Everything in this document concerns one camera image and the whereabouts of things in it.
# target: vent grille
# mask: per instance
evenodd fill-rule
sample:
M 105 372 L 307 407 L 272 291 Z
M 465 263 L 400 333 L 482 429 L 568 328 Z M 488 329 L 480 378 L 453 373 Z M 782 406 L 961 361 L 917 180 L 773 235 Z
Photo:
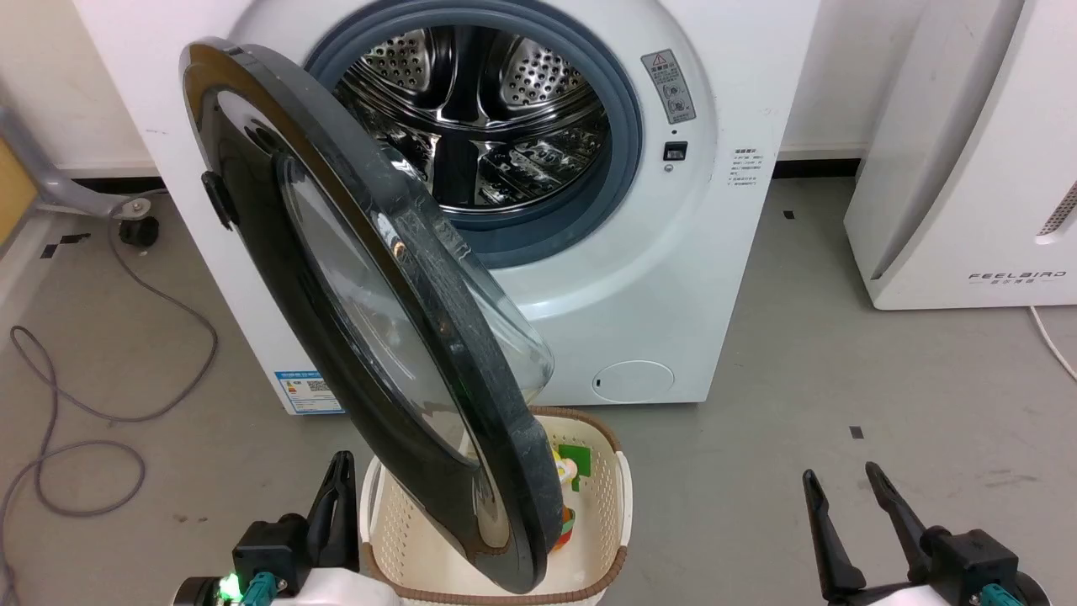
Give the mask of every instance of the vent grille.
M 1047 217 L 1047 222 L 1044 223 L 1044 227 L 1039 229 L 1037 236 L 1046 236 L 1048 234 L 1053 234 L 1066 222 L 1069 217 L 1069 213 L 1073 212 L 1074 208 L 1077 207 L 1077 182 L 1074 186 L 1069 187 L 1069 192 L 1066 194 L 1059 206 L 1051 212 L 1051 215 Z

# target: wall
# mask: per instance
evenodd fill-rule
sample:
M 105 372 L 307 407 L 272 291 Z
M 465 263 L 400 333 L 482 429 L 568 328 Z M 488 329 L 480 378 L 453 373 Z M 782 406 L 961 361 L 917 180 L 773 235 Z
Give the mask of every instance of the wall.
M 782 158 L 863 155 L 927 1 L 823 0 Z M 53 160 L 73 175 L 154 173 L 70 0 L 0 0 L 0 103 Z
M 0 0 L 0 104 L 73 177 L 155 174 L 70 0 Z
M 864 155 L 927 1 L 823 0 L 780 158 Z

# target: button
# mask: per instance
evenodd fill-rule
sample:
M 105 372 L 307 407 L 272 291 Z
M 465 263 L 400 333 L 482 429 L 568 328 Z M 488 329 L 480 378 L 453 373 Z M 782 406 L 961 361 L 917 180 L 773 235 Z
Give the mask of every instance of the button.
M 666 141 L 662 159 L 666 161 L 682 160 L 688 155 L 688 141 Z

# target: gray floor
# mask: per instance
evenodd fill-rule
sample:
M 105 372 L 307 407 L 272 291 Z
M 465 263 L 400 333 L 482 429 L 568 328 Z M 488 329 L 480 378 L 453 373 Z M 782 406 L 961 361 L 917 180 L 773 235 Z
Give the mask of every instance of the gray floor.
M 630 555 L 605 604 L 822 603 L 800 489 L 808 467 L 869 582 L 900 580 L 866 461 L 925 523 L 988 530 L 1057 603 L 1071 602 L 1077 385 L 1023 310 L 873 311 L 841 228 L 851 192 L 848 180 L 774 183 L 709 401 L 596 411 L 624 441 L 635 482 Z M 305 512 L 333 452 L 369 456 L 345 419 L 283 414 L 174 211 L 158 212 L 160 241 L 131 263 L 206 312 L 220 358 L 158 421 L 110 426 L 65 406 L 57 443 L 122 440 L 145 455 L 149 477 L 124 509 L 92 520 L 50 515 L 24 488 L 6 547 L 27 606 L 167 603 L 181 579 L 226 572 L 250 521 Z M 208 340 L 121 273 L 101 223 L 81 229 L 93 236 L 41 260 L 52 269 L 23 324 L 71 392 L 114 413 L 156 408 Z M 1077 358 L 1077 313 L 1044 315 Z M 33 457 L 48 405 L 10 347 L 0 390 L 6 482 Z M 104 503 L 134 478 L 114 452 L 60 460 L 45 487 L 68 504 Z

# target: washing machine door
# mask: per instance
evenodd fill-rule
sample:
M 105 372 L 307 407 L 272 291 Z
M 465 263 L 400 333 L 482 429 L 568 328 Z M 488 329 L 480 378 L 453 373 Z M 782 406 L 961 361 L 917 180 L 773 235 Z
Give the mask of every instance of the washing machine door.
M 548 379 L 548 351 L 408 163 L 310 75 L 223 40 L 185 61 L 202 182 L 330 390 L 446 539 L 530 591 L 561 530 L 521 391 Z

